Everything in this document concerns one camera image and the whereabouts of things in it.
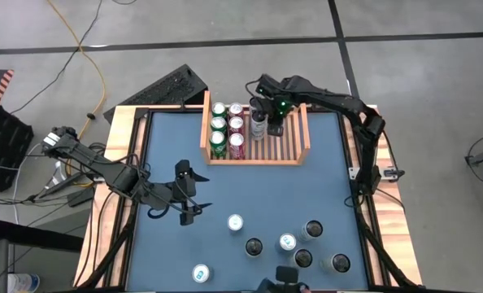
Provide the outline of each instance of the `concrete floor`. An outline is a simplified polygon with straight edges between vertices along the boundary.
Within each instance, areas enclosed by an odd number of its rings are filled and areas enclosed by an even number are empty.
[[[79,36],[98,5],[97,0],[54,3]],[[346,36],[483,32],[479,0],[336,0],[336,4]],[[335,32],[325,0],[138,0],[131,6],[105,0],[85,44],[334,37]],[[0,49],[73,45],[70,33],[45,1],[0,0]],[[463,161],[471,144],[483,136],[483,38],[346,45],[359,94],[367,103],[379,105],[398,163],[407,172],[400,188],[424,284],[483,292],[483,184]],[[105,109],[183,63],[209,85],[214,100],[226,103],[246,102],[243,84],[262,72],[276,78],[298,74],[315,85],[348,92],[335,42],[90,55],[106,78]],[[0,55],[0,69],[15,70],[3,106],[11,111],[31,98],[54,78],[68,56]],[[33,126],[35,144],[52,126],[82,127],[100,90],[97,73],[77,55],[61,79],[17,116]],[[98,119],[83,142],[106,142],[108,131],[108,123]],[[20,199],[41,189],[53,160],[31,158],[24,168],[28,172],[20,178]],[[8,196],[11,192],[0,195]],[[84,215],[79,211],[88,207],[64,208],[46,221],[76,212]],[[21,223],[28,224],[51,209],[19,210]],[[0,219],[13,221],[13,210],[0,207]]]

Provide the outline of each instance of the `red soda can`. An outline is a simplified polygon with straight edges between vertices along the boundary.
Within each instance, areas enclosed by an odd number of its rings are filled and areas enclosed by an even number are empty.
[[[243,135],[235,133],[231,135],[228,139],[229,143],[229,154],[233,160],[244,160],[245,159],[245,142]]]
[[[243,119],[241,117],[233,117],[228,121],[228,134],[234,134],[234,133],[239,133],[239,134],[244,134],[245,131],[243,131],[245,128]]]
[[[241,117],[243,118],[243,107],[240,103],[232,103],[228,108],[228,117]]]

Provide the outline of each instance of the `wooden tray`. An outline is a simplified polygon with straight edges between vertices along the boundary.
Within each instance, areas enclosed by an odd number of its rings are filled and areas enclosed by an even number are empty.
[[[203,99],[202,133],[200,136],[200,151],[211,165],[286,165],[298,166],[310,150],[310,135],[308,133],[307,107],[303,104],[295,109],[285,119],[283,137],[273,137],[265,134],[261,141],[255,141],[250,135],[249,105],[243,105],[245,123],[244,160],[233,160],[229,157],[227,141],[227,156],[216,159],[211,155],[211,93],[206,91]]]

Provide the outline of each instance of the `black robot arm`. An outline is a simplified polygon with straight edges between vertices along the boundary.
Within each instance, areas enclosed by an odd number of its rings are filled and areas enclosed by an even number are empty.
[[[210,205],[198,205],[191,199],[196,195],[195,183],[208,179],[194,173],[188,160],[181,160],[175,165],[175,181],[152,183],[148,181],[150,173],[138,166],[140,162],[136,155],[128,156],[137,159],[136,165],[124,164],[120,160],[111,161],[80,143],[73,128],[53,128],[41,146],[49,157],[75,160],[90,169],[102,177],[116,194],[147,204],[155,211],[163,210],[158,216],[149,213],[151,218],[160,218],[169,207],[173,207],[181,212],[181,225],[190,225],[194,222],[194,216],[201,214],[203,208]]]
[[[292,110],[291,106],[313,104],[344,115],[350,121],[361,145],[362,161],[355,184],[361,195],[371,195],[375,192],[381,180],[381,173],[375,165],[376,149],[385,121],[374,109],[349,95],[335,94],[317,88],[309,80],[299,76],[277,82],[269,75],[263,74],[259,78],[256,91],[265,97],[260,98],[256,105],[268,114],[268,131],[271,135],[283,133],[283,118]]]

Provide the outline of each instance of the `blue table surface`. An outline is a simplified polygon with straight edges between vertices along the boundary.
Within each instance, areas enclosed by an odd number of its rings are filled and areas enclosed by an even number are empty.
[[[197,183],[198,203],[213,203],[192,225],[179,225],[179,212],[170,209],[152,220],[142,205],[138,216],[128,274],[128,291],[254,290],[263,278],[273,279],[289,257],[274,245],[283,233],[296,234],[301,225],[318,220],[323,235],[298,248],[311,251],[314,262],[300,269],[300,281],[312,289],[366,289],[363,255],[354,211],[345,207],[350,195],[348,170],[337,116],[308,114],[311,151],[301,166],[210,166],[199,150],[202,114],[155,113],[146,162],[151,181],[174,180],[174,165],[187,159],[194,171],[210,179]],[[240,214],[244,226],[229,233],[227,219]],[[244,246],[256,237],[263,253],[249,258]],[[348,273],[326,273],[319,262],[336,253],[351,261]],[[192,268],[206,264],[213,277],[192,279]]]

